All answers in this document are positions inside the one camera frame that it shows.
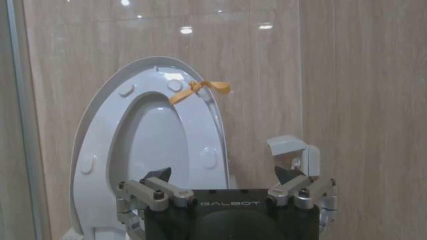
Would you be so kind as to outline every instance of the yellow ribbon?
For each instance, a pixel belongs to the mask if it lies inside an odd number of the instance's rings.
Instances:
[[[196,94],[204,86],[214,89],[221,94],[226,94],[230,91],[229,83],[224,81],[190,81],[188,85],[188,89],[180,91],[168,99],[172,105],[182,101],[190,94]]]

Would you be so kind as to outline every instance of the white plastic part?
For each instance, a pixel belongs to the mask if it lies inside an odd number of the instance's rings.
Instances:
[[[182,62],[149,57],[130,63],[98,90],[74,138],[70,164],[70,222],[84,240],[122,240],[114,189],[149,171],[172,167],[181,188],[226,189],[228,161],[221,116],[202,88],[176,105],[169,81],[201,81]]]
[[[291,168],[297,168],[307,176],[320,176],[320,151],[313,145],[307,145],[297,137],[283,135],[267,140],[273,156],[301,151],[300,161],[292,160]]]

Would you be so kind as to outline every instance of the screw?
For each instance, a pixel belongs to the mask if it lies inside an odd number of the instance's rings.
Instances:
[[[307,188],[301,188],[297,192],[297,195],[303,198],[308,198],[309,197],[309,190]]]
[[[165,193],[161,190],[153,192],[153,200],[160,200],[165,197]]]

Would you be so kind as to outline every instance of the toilet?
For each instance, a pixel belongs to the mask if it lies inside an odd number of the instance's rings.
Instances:
[[[228,160],[221,115],[204,87],[174,105],[172,97],[196,71],[169,57],[126,65],[96,93],[74,137],[69,179],[72,229],[66,240],[124,240],[117,221],[118,182],[172,168],[180,188],[226,189]]]

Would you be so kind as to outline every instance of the raised toilet lid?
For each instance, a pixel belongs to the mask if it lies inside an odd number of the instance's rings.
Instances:
[[[69,202],[77,232],[117,229],[114,189],[172,167],[169,182],[228,188],[221,116],[202,88],[176,105],[169,97],[200,75],[181,61],[149,57],[126,65],[100,88],[82,115],[72,151]]]

